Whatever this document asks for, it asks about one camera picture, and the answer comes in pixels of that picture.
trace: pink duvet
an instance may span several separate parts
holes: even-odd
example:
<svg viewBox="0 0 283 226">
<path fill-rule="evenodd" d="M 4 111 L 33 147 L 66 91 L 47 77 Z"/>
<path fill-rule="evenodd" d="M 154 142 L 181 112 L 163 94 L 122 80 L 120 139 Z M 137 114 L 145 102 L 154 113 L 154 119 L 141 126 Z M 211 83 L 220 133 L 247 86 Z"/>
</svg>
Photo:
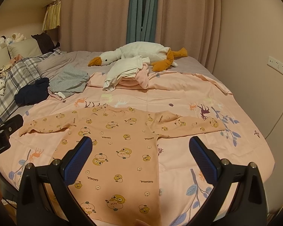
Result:
<svg viewBox="0 0 283 226">
<path fill-rule="evenodd" d="M 94 86 L 101 79 L 95 73 Z M 182 116 L 205 119 L 213 116 L 223 121 L 225 131 L 199 134 L 203 143 L 219 156 L 233 164 L 255 162 L 263 182 L 271 175 L 274 159 L 262 134 L 236 103 L 231 92 L 222 84 L 200 74 L 175 72 L 154 73 L 144 89 L 115 89 L 102 91 L 102 86 L 86 87 L 83 93 L 74 94 L 64 102 L 53 97 L 36 104 L 24 115 L 24 122 L 47 115 L 107 103 L 114 107 L 132 107 L 152 112 L 171 111 Z M 31 133 L 22 137 L 14 133 L 11 148 L 0 155 L 0 172 L 19 188 L 25 164 L 48 164 L 52 154 L 67 130 L 59 133 Z M 160 211 L 162 225 L 182 225 L 191 219 L 210 194 L 207 184 L 189 152 L 190 137 L 159 139 Z M 236 185 L 233 184 L 219 214 L 230 205 Z M 108 225 L 96 222 L 97 225 Z"/>
</svg>

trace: shirt sleeve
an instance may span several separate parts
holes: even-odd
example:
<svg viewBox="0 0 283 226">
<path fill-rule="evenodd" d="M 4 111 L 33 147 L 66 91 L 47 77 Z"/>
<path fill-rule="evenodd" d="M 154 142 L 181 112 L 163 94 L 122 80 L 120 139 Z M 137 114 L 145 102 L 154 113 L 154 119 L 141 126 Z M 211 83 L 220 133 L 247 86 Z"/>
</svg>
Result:
<svg viewBox="0 0 283 226">
<path fill-rule="evenodd" d="M 224 124 L 212 117 L 203 120 L 192 116 L 175 115 L 169 111 L 148 113 L 146 124 L 152 132 L 163 138 L 176 138 L 225 130 Z"/>
<path fill-rule="evenodd" d="M 19 129 L 19 136 L 30 133 L 32 130 L 39 133 L 53 133 L 75 126 L 84 116 L 81 112 L 82 110 L 63 112 L 27 122 Z"/>
</svg>

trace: power outlet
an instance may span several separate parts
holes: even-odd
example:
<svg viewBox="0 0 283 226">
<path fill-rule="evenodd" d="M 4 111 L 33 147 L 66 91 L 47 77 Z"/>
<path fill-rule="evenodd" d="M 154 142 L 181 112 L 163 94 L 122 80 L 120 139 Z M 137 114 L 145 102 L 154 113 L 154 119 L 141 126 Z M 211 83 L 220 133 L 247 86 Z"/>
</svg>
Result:
<svg viewBox="0 0 283 226">
<path fill-rule="evenodd" d="M 268 57 L 267 65 L 274 68 L 276 71 L 280 72 L 283 75 L 283 63 L 279 60 L 274 59 L 273 57 Z"/>
</svg>

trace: plaid blanket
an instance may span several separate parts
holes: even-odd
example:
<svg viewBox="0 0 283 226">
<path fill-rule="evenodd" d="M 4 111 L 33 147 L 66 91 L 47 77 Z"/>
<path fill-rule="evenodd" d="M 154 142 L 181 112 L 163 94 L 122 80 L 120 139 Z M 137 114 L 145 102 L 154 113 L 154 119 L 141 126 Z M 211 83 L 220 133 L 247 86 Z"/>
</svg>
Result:
<svg viewBox="0 0 283 226">
<path fill-rule="evenodd" d="M 63 53 L 66 52 L 57 48 L 53 52 L 39 57 L 23 58 L 8 72 L 5 76 L 5 94 L 3 96 L 0 95 L 0 119 L 2 121 L 6 121 L 20 107 L 14 100 L 18 91 L 27 84 L 32 84 L 35 80 L 41 78 L 37 70 L 37 63 L 50 56 Z"/>
</svg>

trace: white plush toy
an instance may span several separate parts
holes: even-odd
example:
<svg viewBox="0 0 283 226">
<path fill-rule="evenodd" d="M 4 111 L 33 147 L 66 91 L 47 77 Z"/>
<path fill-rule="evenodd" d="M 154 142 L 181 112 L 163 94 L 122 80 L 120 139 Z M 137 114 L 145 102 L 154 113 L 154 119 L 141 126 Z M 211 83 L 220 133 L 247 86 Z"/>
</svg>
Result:
<svg viewBox="0 0 283 226">
<path fill-rule="evenodd" d="M 175 57 L 187 57 L 188 52 L 183 47 L 179 51 L 172 51 L 169 47 L 164 47 L 161 44 L 136 41 L 124 45 L 115 51 L 108 51 L 102 53 L 99 57 L 92 59 L 88 66 L 92 65 L 108 65 L 114 61 L 125 58 L 133 58 L 135 56 L 141 56 L 142 58 L 149 57 L 150 64 L 153 65 L 153 71 L 166 70 L 170 65 L 177 67 L 177 63 L 174 62 Z"/>
<path fill-rule="evenodd" d="M 26 40 L 26 37 L 23 34 L 20 33 L 14 33 L 10 37 L 6 38 L 5 44 L 8 46 L 9 44 L 12 44 L 14 42 Z"/>
<path fill-rule="evenodd" d="M 0 37 L 0 50 L 5 48 L 5 39 L 6 37 L 4 35 Z"/>
</svg>

